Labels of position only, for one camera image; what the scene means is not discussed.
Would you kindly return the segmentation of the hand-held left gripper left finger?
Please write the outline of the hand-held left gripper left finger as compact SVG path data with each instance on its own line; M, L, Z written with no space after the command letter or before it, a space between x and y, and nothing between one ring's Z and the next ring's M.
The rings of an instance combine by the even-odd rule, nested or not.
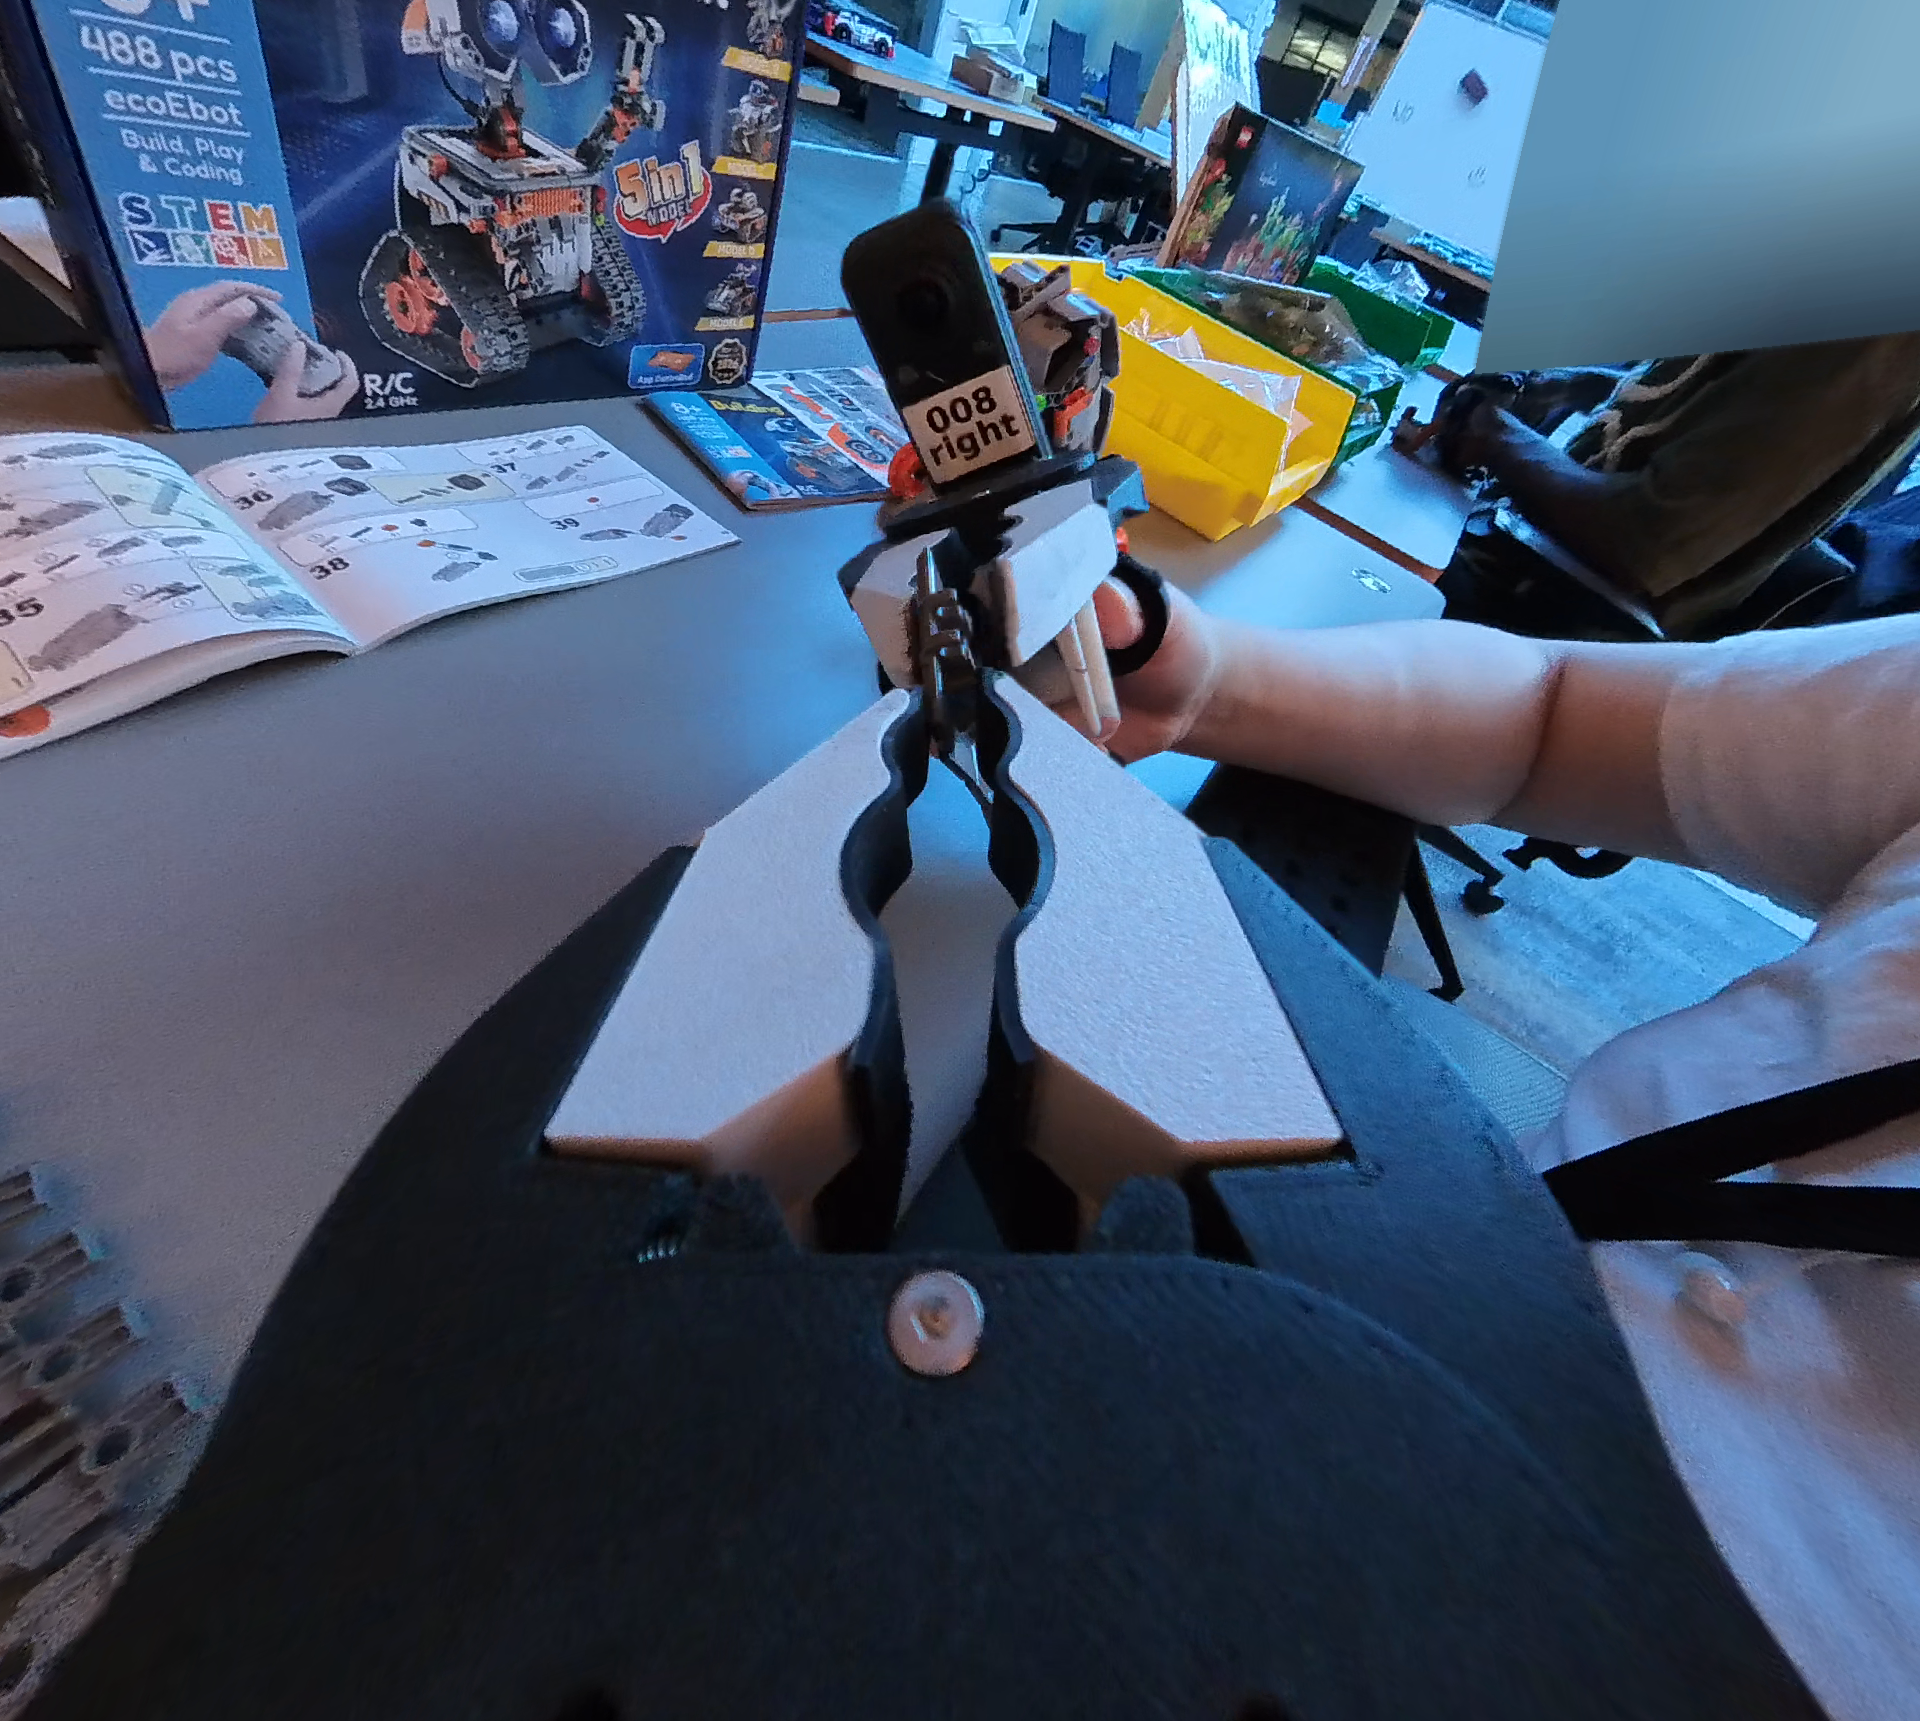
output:
M830 1248L894 1232L913 1107L880 914L928 745L890 692L712 824L545 1128L564 1153L751 1175Z

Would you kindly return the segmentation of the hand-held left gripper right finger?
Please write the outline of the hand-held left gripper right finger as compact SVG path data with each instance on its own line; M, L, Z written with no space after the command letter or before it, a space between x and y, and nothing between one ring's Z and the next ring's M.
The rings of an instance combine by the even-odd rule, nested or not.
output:
M965 1153L1001 1239L1068 1250L1128 1178L1345 1157L1203 834L1011 677L981 692L1016 911Z

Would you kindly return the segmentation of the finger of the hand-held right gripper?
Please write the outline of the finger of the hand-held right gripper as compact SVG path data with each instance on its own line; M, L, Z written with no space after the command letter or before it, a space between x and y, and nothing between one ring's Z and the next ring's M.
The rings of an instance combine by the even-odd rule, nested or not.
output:
M853 610L893 686L965 699L965 556L955 535L876 539L853 556Z
M1012 671L1075 624L1114 568L1119 544L1101 500L1021 500L1002 519L1001 546L969 593L983 660Z

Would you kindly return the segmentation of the row of grey track links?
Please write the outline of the row of grey track links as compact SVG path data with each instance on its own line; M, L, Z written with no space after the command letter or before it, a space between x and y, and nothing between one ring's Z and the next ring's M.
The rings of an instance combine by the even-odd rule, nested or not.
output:
M37 1168L5 1170L5 1580L143 1525L198 1415L140 1314L115 1298L100 1248L53 1213Z

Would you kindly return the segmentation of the person's right forearm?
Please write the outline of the person's right forearm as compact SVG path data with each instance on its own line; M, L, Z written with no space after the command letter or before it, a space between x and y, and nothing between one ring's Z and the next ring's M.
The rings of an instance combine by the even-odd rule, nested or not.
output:
M1658 730L1706 648L1569 644L1453 620L1194 622L1213 667L1192 749L1438 824L1695 860L1668 811Z

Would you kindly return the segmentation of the grey desk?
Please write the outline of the grey desk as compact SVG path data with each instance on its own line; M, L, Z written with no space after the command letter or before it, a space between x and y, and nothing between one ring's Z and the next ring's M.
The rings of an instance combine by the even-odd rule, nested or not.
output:
M872 508L5 762L5 1163L214 1396L33 1716L1237 1716L1281 1646L1168 1372L1246 1273L819 1252L543 1124L652 863L876 701ZM1205 1519L1216 1531L1203 1528Z

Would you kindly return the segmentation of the person's right hand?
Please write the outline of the person's right hand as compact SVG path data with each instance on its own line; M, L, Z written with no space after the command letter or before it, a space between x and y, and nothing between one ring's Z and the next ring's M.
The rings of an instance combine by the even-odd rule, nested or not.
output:
M1092 742L1121 762L1188 749L1223 670L1213 616L1173 583L1158 593L1144 603L1128 581L1109 576L1092 595L1117 699Z

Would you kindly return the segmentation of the grey orange toy robot chassis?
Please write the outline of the grey orange toy robot chassis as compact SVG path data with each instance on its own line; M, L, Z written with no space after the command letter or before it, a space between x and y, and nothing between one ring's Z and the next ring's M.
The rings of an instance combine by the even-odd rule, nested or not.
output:
M1121 330L1110 308L1075 283L1071 263L1030 258L997 269L1002 301L1041 414L1059 452L1104 450L1121 371Z

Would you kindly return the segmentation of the blue printed leaflet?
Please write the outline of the blue printed leaflet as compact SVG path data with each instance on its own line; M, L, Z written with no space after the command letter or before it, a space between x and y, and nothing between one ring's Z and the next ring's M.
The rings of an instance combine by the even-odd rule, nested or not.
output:
M884 501L907 432L882 378L845 364L644 400L744 510Z

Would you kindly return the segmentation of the grey laptop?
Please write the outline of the grey laptop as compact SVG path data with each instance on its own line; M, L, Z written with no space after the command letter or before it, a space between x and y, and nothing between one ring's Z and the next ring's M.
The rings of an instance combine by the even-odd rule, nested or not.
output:
M1437 585L1300 508L1209 542L1154 508L1128 521L1132 552L1223 620L1321 628L1441 618Z

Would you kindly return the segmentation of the dark flower set box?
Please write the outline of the dark flower set box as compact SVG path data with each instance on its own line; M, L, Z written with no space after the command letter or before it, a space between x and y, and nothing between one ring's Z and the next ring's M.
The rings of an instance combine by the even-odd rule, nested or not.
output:
M1362 170L1309 134L1234 103L1188 177L1160 263L1304 283Z

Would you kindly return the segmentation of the cardboard sheet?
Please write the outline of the cardboard sheet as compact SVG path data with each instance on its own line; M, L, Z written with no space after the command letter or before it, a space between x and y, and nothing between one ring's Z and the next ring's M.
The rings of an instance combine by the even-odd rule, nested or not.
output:
M1279 0L1180 0L1182 60L1174 79L1173 195L1182 197L1219 117L1258 105L1257 56Z

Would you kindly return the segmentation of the green plastic bin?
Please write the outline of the green plastic bin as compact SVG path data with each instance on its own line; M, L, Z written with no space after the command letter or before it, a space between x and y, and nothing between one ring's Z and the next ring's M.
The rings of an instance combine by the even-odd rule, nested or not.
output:
M1356 406L1332 456L1337 463L1381 439L1403 387L1451 338L1449 315L1428 310L1428 287L1418 276L1403 293L1381 285L1367 267L1330 258L1317 259L1297 283L1149 263L1127 274L1348 387Z

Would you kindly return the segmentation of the blue robot kit box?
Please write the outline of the blue robot kit box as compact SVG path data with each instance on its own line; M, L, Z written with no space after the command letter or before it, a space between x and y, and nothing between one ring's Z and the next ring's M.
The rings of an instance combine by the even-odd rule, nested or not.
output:
M5 0L5 88L159 426L735 387L809 0Z

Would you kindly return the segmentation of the open instruction booklet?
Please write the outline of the open instruction booklet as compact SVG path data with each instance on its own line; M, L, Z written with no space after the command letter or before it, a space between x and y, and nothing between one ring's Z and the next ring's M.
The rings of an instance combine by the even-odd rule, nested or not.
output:
M735 539L581 423L417 445L322 438L196 474L133 439L11 436L3 748L266 657L373 649Z

